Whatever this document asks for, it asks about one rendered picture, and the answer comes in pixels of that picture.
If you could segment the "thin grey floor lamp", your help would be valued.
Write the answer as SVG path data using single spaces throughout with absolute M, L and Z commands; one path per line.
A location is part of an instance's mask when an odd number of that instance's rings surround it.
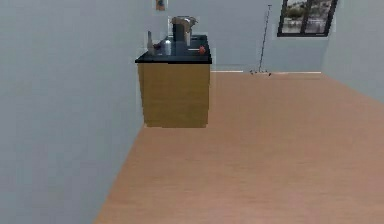
M 260 73 L 267 73 L 268 74 L 268 71 L 266 69 L 263 70 L 262 68 L 263 68 L 266 37 L 267 37 L 271 8 L 272 8 L 272 4 L 267 4 L 267 10 L 265 13 L 265 21 L 264 21 L 263 39 L 262 39 L 262 45 L 261 45 L 261 50 L 260 50 L 260 59 L 259 59 L 258 66 L 255 69 L 250 71 L 251 75 L 260 74 Z

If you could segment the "yellow cabinet with black top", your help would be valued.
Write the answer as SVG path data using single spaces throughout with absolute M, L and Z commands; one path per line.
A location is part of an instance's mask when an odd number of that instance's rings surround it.
M 164 41 L 172 54 L 164 53 Z M 138 67 L 144 124 L 158 128 L 204 128 L 210 107 L 212 56 L 208 37 L 194 35 L 189 46 L 171 37 L 159 43 L 154 55 L 139 56 Z M 200 46 L 206 49 L 199 54 Z

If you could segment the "black framed window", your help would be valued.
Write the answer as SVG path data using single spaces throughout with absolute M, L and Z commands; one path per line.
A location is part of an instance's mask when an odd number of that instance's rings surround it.
M 278 37 L 327 37 L 338 0 L 282 0 Z

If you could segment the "grey bottle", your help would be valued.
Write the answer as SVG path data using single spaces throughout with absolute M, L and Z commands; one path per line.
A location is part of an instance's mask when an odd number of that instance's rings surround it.
M 155 54 L 155 48 L 153 44 L 153 39 L 152 39 L 152 32 L 147 31 L 147 50 L 149 55 L 154 55 Z

